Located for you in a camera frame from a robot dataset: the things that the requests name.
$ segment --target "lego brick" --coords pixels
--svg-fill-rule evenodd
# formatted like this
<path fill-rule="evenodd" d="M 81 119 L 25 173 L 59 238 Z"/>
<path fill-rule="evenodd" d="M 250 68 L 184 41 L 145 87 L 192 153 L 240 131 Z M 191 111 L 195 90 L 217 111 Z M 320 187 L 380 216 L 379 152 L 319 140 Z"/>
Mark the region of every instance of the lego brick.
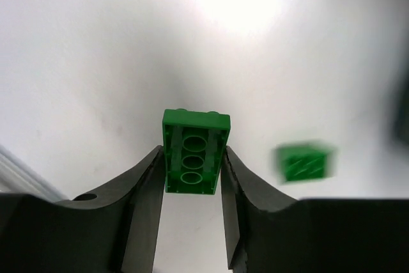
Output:
<path fill-rule="evenodd" d="M 162 121 L 166 192 L 214 194 L 230 116 L 166 109 Z"/>
<path fill-rule="evenodd" d="M 288 182 L 326 178 L 332 152 L 319 143 L 281 145 L 276 151 L 277 166 Z"/>

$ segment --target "green lego brick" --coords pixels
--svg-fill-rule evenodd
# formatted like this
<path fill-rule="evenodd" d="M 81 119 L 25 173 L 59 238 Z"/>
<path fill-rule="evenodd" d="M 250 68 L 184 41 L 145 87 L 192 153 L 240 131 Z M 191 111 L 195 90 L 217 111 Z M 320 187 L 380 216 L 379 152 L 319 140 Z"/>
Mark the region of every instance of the green lego brick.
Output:
<path fill-rule="evenodd" d="M 278 168 L 288 182 L 326 178 L 332 152 L 319 143 L 282 145 L 276 152 Z"/>
<path fill-rule="evenodd" d="M 214 194 L 230 116 L 166 109 L 162 121 L 166 192 Z"/>

